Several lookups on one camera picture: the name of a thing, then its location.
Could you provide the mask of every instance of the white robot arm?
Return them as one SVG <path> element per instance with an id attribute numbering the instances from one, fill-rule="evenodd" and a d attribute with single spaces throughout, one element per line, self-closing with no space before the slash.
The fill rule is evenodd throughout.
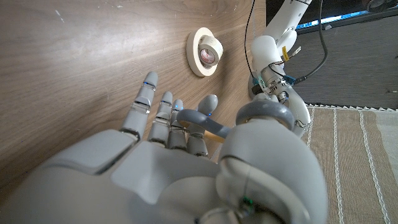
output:
<path id="1" fill-rule="evenodd" d="M 293 90 L 280 65 L 282 48 L 288 52 L 294 45 L 299 24 L 305 10 L 312 0 L 285 0 L 281 9 L 270 21 L 264 35 L 254 39 L 251 46 L 252 68 L 264 93 L 277 96 L 279 102 L 294 114 L 296 126 L 294 133 L 301 137 L 311 122 L 303 99 Z"/>

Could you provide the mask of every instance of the striped rug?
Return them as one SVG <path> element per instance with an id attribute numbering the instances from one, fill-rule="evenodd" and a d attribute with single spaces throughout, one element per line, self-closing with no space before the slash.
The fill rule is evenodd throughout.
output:
<path id="1" fill-rule="evenodd" d="M 303 140 L 326 177 L 328 223 L 398 223 L 398 112 L 309 111 Z"/>

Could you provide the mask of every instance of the black cable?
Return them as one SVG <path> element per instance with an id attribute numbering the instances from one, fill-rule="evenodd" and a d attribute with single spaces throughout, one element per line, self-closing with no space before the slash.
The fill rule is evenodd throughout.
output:
<path id="1" fill-rule="evenodd" d="M 246 31 L 244 31 L 244 54 L 246 56 L 246 62 L 248 63 L 248 67 L 249 67 L 249 72 L 252 78 L 254 78 L 253 74 L 251 73 L 251 68 L 250 68 L 250 64 L 249 64 L 249 59 L 248 59 L 248 53 L 246 52 L 246 36 L 248 35 L 248 26 L 249 26 L 249 21 L 250 21 L 250 17 L 251 17 L 251 13 L 253 12 L 253 7 L 254 7 L 254 2 L 256 0 L 253 0 L 253 4 L 251 6 L 251 10 L 250 10 L 250 14 L 249 14 L 249 18 L 248 18 L 248 23 L 246 24 Z"/>
<path id="2" fill-rule="evenodd" d="M 275 72 L 276 74 L 278 74 L 278 75 L 280 75 L 280 76 L 283 77 L 283 76 L 284 76 L 283 74 L 281 74 L 281 73 L 275 71 L 274 69 L 272 69 L 272 67 L 271 67 L 272 64 L 273 64 L 273 63 L 271 63 L 271 64 L 268 65 L 269 69 L 271 69 L 273 72 Z"/>
<path id="3" fill-rule="evenodd" d="M 328 48 L 326 47 L 325 40 L 323 39 L 322 23 L 321 23 L 323 0 L 319 0 L 319 2 L 320 2 L 320 5 L 319 5 L 319 19 L 318 19 L 319 38 L 321 40 L 321 44 L 322 44 L 323 51 L 324 51 L 325 55 L 323 56 L 323 60 L 321 61 L 321 63 L 319 63 L 319 65 L 314 70 L 312 70 L 312 72 L 310 72 L 307 75 L 304 75 L 304 76 L 302 76 L 300 78 L 297 78 L 296 81 L 294 81 L 294 84 L 298 84 L 298 83 L 306 80 L 307 78 L 311 77 L 315 72 L 317 72 L 319 70 L 319 68 L 322 67 L 322 65 L 326 62 L 326 59 L 328 58 Z"/>

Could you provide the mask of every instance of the wire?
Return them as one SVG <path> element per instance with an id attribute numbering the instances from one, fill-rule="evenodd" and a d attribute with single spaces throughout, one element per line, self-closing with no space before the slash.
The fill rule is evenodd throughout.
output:
<path id="1" fill-rule="evenodd" d="M 251 68 L 250 68 L 249 59 L 248 59 L 248 52 L 246 51 L 246 37 L 248 35 L 248 26 L 249 26 L 251 13 L 253 12 L 254 2 L 256 2 L 256 0 L 253 0 L 253 4 L 251 5 L 251 10 L 250 10 L 249 18 L 248 18 L 248 23 L 246 24 L 246 31 L 244 31 L 244 54 L 246 56 L 246 62 L 248 63 L 249 72 L 250 72 L 250 75 L 251 75 L 252 78 L 254 78 L 254 76 L 251 73 Z"/>
<path id="2" fill-rule="evenodd" d="M 272 67 L 271 67 L 272 64 L 273 64 L 273 63 L 270 63 L 270 64 L 268 65 L 269 69 L 271 69 L 271 70 L 272 70 L 273 72 L 275 72 L 276 74 L 278 74 L 278 75 L 284 77 L 285 75 L 283 75 L 283 74 L 281 74 L 281 73 L 275 71 L 274 69 L 272 69 Z"/>
<path id="3" fill-rule="evenodd" d="M 323 47 L 323 51 L 325 53 L 325 55 L 323 56 L 323 60 L 321 61 L 321 63 L 319 63 L 319 65 L 312 70 L 312 72 L 308 73 L 307 75 L 304 75 L 300 78 L 297 78 L 296 81 L 294 82 L 295 84 L 298 84 L 304 80 L 306 80 L 307 78 L 311 77 L 315 72 L 317 72 L 319 70 L 319 68 L 322 67 L 322 65 L 326 62 L 326 59 L 328 58 L 328 48 L 326 47 L 325 44 L 325 40 L 323 39 L 323 34 L 322 34 L 322 23 L 321 23 L 321 19 L 322 19 L 322 4 L 323 4 L 323 0 L 319 0 L 319 19 L 318 19 L 318 24 L 319 24 L 319 38 L 321 40 L 321 44 Z"/>
<path id="4" fill-rule="evenodd" d="M 292 57 L 294 57 L 294 56 L 296 56 L 300 51 L 301 51 L 301 46 L 298 47 L 298 49 L 296 49 L 296 50 L 293 52 L 293 54 L 289 57 L 289 59 L 292 58 Z M 281 60 L 280 62 L 274 62 L 274 63 L 272 63 L 272 64 L 274 64 L 274 65 L 282 65 L 282 64 L 285 63 L 285 62 L 286 62 L 285 60 Z"/>

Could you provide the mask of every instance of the blue light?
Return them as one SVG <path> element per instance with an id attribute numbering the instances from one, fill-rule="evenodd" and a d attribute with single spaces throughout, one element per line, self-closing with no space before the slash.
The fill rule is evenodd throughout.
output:
<path id="1" fill-rule="evenodd" d="M 321 19 L 321 23 L 325 24 L 325 23 L 328 23 L 328 22 L 333 22 L 333 21 L 338 21 L 338 20 L 342 20 L 342 19 L 347 19 L 347 18 L 360 16 L 360 15 L 367 14 L 367 13 L 368 13 L 367 11 L 360 11 L 360 12 L 353 12 L 353 13 L 344 14 L 344 15 L 340 15 L 340 16 L 327 17 L 327 18 Z M 297 25 L 296 29 L 303 29 L 303 28 L 306 28 L 306 27 L 311 27 L 311 26 L 316 26 L 316 25 L 318 25 L 318 21 L 317 20 L 312 21 L 312 22 L 308 22 L 308 23 L 305 23 L 305 24 L 299 24 L 299 25 Z"/>

